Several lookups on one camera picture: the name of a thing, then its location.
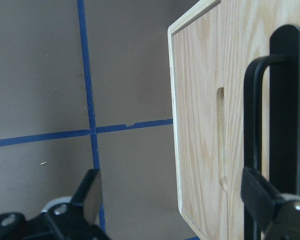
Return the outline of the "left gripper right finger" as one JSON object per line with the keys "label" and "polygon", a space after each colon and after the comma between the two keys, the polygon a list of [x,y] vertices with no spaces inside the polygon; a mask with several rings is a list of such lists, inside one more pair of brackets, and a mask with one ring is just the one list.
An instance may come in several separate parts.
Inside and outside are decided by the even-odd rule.
{"label": "left gripper right finger", "polygon": [[280,193],[249,167],[242,170],[240,196],[265,240],[300,240],[300,196]]}

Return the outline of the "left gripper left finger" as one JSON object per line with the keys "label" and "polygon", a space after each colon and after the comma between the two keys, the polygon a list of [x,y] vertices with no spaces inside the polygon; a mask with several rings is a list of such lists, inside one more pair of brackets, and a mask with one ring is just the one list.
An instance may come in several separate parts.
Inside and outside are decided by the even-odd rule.
{"label": "left gripper left finger", "polygon": [[68,202],[55,202],[44,219],[55,240],[106,240],[95,224],[102,205],[101,172],[90,169]]}

